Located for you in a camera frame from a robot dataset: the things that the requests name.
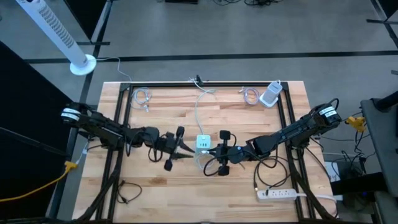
gray floor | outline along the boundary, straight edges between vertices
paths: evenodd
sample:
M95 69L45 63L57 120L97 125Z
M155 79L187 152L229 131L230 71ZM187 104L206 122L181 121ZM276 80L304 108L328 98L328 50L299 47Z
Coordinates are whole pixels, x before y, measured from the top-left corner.
M63 1L49 1L56 15L77 41L87 41ZM64 58L15 1L1 1L0 40L22 58ZM166 4L156 0L115 1L109 17L100 57L145 55L250 54L286 52L341 52L397 50L367 0L284 0L270 7L247 7L243 2L217 6L200 0L197 6ZM93 47L82 47L87 54ZM340 99L339 113L359 111L359 102L383 97L398 87L397 56L279 58L241 60L187 60L123 62L121 70L136 81L187 80L196 74L205 80L304 80L311 106ZM84 77L73 76L68 64L33 65L73 100L78 100ZM87 103L98 104L106 81L127 81L116 71L117 63L99 63L91 82ZM353 138L347 125L326 134ZM326 152L353 153L353 143L323 140ZM84 142L79 139L76 159ZM361 146L373 152L369 138ZM327 160L335 156L326 156ZM376 157L366 168L379 171ZM60 218L72 215L81 173L68 177ZM369 217L340 208L344 220L369 221Z

black metal frame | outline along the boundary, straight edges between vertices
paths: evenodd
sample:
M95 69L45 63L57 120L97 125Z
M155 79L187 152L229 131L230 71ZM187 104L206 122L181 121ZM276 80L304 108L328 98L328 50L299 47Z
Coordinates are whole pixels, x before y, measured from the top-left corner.
M268 86L271 84L270 82L203 82L202 87L215 87L215 86ZM286 97L286 102L287 102L287 109L289 112L289 117L290 117L290 123L295 122L295 116L294 116L294 110L293 110L293 105L292 105L292 100L290 98L290 91L289 91L289 85L287 82L282 82L282 87L283 91ZM131 107L129 106L129 102L131 101L131 96L133 93L134 88L140 88L140 87L148 87L148 88L154 88L154 87L175 87L175 88L181 88L181 87L195 87L193 83L190 82L172 82L172 83L121 83L120 88L119 88L119 96L118 100L116 103L116 109L115 109L115 115L114 115L114 120L119 121L120 117L120 112L121 112L121 105L123 103L123 96L125 92L128 90L128 96L127 96L127 102L126 102L126 110L124 113L124 125L128 125L128 120L129 120L129 115L130 115L130 110ZM278 111L279 111L279 117L280 117L280 123L282 125L282 128L286 127L286 120L285 120L285 114L284 114L284 109L283 109L283 104L282 104L282 97L279 95L279 100L277 102L278 106ZM287 159L288 161L294 161L293 156L292 156L292 149L290 146L286 143L286 152L287 152ZM123 149L119 150L118 152L118 158L116 161L115 169L120 169L122 160L123 160ZM113 153L112 151L108 151L108 154L106 156L106 162L105 162L105 167L104 167L104 174L103 174L103 181L101 183L101 188L105 186L106 182L108 181L109 177L109 172L111 170L111 161L112 161L112 156ZM305 162L303 159L302 155L299 155L298 157L298 163L300 166L300 173L301 176L303 177L304 181L306 184L308 184L308 176L307 176L307 171L305 169ZM119 177L117 178L117 181L113 184L112 192L111 192L111 199L109 201L109 210L108 210L108 220L113 220L113 215L114 215L114 209L115 209L115 204L116 204L116 190L118 188L118 183L119 183ZM296 191L299 191L299 186L297 184L297 181L292 177L292 186ZM103 205L104 205L104 200L101 201L100 206L98 207L96 211L96 220L102 219L103 216ZM307 199L307 206L308 206L308 214L311 219L316 219L315 216L315 210L314 206L312 203ZM301 204L301 200L298 198L295 201L295 207L297 211L297 216L298 219L303 219L303 208Z

extension cord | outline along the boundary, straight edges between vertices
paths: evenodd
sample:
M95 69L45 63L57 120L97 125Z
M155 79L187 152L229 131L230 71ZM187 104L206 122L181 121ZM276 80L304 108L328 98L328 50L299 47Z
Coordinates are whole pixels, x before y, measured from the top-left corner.
M286 201L294 201L296 200L296 198L297 198L297 192L294 189L257 191L258 202L286 202Z

yellow cable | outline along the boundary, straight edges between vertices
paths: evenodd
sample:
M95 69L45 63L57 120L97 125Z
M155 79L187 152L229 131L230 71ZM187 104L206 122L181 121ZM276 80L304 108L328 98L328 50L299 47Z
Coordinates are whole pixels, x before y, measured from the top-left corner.
M72 162L70 162L70 161L66 161L66 162L65 162L65 166L66 166L65 172L64 172L59 178L57 178L57 179L51 181L50 183L48 183L48 184L46 184L46 185L44 185L44 186L41 186L41 187L39 187L39 188L37 188L37 189L31 191L31 192L28 192L28 193L26 193L26 194L24 194L24 195L20 195L20 196L17 196L17 197L12 197L12 198L0 199L0 202L8 202L8 201L11 201L11 200L18 200L18 199L24 198L24 197L26 197L26 196L29 196L29 195L31 195L31 194L34 194L34 193L36 193L36 192L38 192L38 191L40 191L40 190L42 190L42 189L44 189L44 188L46 188L46 187L48 187L48 186L54 184L54 183L57 183L57 182L60 181L62 178L64 178L64 177L66 176L66 174L69 173L69 171L70 171L71 169L74 169L74 168L77 167L76 164L74 164L74 163L72 163Z

white charger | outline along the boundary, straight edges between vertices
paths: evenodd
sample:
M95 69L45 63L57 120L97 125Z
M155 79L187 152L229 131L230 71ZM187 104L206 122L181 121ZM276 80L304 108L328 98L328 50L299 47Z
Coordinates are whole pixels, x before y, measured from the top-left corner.
M267 90L260 96L260 102L267 108L273 107L278 101L279 93L282 91L280 80L273 81Z

